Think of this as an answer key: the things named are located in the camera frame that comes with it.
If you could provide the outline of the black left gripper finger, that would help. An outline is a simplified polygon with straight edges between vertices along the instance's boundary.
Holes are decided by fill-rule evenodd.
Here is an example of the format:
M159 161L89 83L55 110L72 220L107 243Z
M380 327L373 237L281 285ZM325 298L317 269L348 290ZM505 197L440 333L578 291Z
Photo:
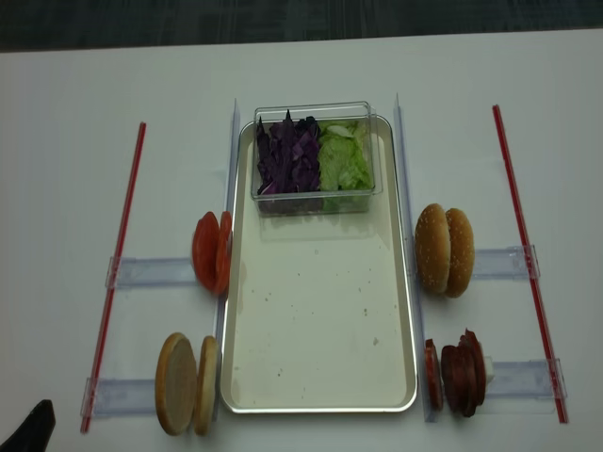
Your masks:
M1 452L44 452L56 425L53 403L41 400L0 447Z

